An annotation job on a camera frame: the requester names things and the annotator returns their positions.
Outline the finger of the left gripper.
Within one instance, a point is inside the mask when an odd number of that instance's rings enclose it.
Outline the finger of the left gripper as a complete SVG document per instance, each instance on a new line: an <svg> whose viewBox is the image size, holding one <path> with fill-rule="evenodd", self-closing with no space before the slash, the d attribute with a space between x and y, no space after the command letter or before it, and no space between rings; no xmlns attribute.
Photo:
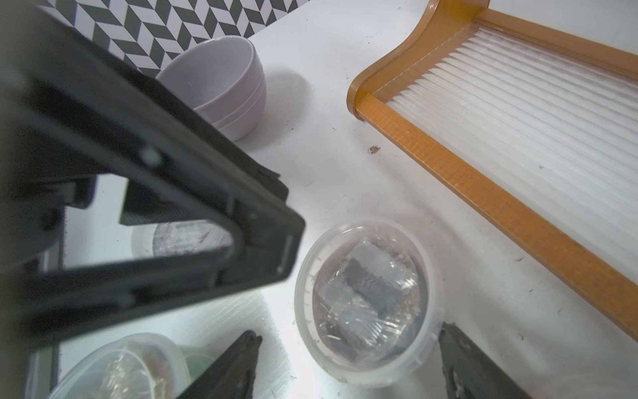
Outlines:
<svg viewBox="0 0 638 399"><path fill-rule="evenodd" d="M96 178L126 226L207 220L228 247L37 271ZM276 173L155 79L28 1L1 4L1 344L35 349L285 279L305 228Z"/></svg>

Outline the clear seed container red label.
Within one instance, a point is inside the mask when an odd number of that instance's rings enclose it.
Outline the clear seed container red label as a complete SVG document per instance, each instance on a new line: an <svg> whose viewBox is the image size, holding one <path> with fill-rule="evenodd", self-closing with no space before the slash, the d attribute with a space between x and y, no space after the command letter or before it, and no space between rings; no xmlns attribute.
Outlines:
<svg viewBox="0 0 638 399"><path fill-rule="evenodd" d="M421 242L368 217L327 230L309 249L294 291L297 328L316 364L339 382L388 387L432 354L443 284Z"/></svg>

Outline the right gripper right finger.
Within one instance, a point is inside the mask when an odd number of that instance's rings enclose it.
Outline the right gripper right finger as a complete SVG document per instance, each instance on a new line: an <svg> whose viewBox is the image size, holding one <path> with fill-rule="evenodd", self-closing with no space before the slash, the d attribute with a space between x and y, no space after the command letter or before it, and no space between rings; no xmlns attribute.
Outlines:
<svg viewBox="0 0 638 399"><path fill-rule="evenodd" d="M448 398L531 398L456 324L443 323L439 344Z"/></svg>

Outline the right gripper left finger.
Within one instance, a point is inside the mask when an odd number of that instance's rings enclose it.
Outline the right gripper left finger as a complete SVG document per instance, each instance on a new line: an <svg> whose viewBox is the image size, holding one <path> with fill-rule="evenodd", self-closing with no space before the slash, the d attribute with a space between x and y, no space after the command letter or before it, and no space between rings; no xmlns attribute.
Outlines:
<svg viewBox="0 0 638 399"><path fill-rule="evenodd" d="M179 399L251 399L263 338L247 330L208 367Z"/></svg>

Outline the orange wooden tiered shelf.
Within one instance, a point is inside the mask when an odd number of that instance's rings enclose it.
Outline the orange wooden tiered shelf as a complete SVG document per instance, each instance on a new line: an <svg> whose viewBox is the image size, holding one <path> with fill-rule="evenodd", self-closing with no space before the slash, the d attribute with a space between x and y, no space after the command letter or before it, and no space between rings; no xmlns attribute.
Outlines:
<svg viewBox="0 0 638 399"><path fill-rule="evenodd" d="M347 107L636 337L635 54L431 1Z"/></svg>

